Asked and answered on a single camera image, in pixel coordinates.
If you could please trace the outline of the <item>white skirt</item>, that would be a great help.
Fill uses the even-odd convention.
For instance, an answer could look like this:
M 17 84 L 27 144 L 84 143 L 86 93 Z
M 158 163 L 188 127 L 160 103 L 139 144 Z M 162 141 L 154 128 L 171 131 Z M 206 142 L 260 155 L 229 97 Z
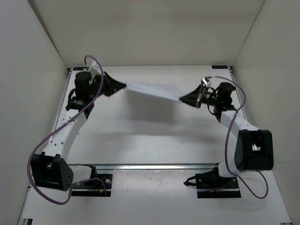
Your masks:
M 173 84 L 128 82 L 126 89 L 137 93 L 180 102 L 182 92 Z

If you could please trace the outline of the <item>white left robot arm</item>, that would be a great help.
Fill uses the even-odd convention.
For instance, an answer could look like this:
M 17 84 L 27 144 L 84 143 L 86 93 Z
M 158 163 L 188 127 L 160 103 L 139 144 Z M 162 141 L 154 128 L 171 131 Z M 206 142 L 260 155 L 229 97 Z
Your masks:
M 68 155 L 97 97 L 109 97 L 124 88 L 126 84 L 112 79 L 107 73 L 92 75 L 91 72 L 82 71 L 75 75 L 75 87 L 68 95 L 60 127 L 42 152 L 33 154 L 30 159 L 30 177 L 36 186 L 67 191 L 78 182 L 88 187 L 96 185 L 98 175 L 95 167 L 69 166 Z

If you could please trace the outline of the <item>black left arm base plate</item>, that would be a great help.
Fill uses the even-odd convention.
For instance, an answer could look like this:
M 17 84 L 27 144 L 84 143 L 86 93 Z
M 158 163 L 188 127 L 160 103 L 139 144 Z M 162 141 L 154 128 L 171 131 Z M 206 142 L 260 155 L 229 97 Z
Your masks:
M 113 174 L 98 170 L 95 165 L 79 164 L 71 167 L 74 172 L 71 196 L 110 197 Z

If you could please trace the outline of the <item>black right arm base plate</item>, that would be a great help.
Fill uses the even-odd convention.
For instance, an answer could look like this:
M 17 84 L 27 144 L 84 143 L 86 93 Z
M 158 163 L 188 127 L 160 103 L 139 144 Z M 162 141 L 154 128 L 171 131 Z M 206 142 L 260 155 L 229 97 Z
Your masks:
M 241 198 L 236 177 L 221 177 L 217 167 L 187 178 L 185 186 L 196 187 L 198 199 Z

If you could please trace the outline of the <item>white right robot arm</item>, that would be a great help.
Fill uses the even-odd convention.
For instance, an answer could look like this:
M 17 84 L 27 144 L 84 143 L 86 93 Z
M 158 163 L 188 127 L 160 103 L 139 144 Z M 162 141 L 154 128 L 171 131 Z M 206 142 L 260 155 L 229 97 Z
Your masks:
M 191 107 L 213 107 L 211 114 L 228 131 L 225 138 L 225 160 L 217 165 L 217 172 L 210 176 L 210 183 L 220 188 L 227 177 L 237 177 L 247 172 L 270 171 L 274 166 L 273 140 L 269 130 L 259 129 L 239 114 L 241 107 L 233 105 L 232 92 L 238 85 L 225 79 L 217 88 L 210 87 L 205 77 L 201 84 L 179 100 Z

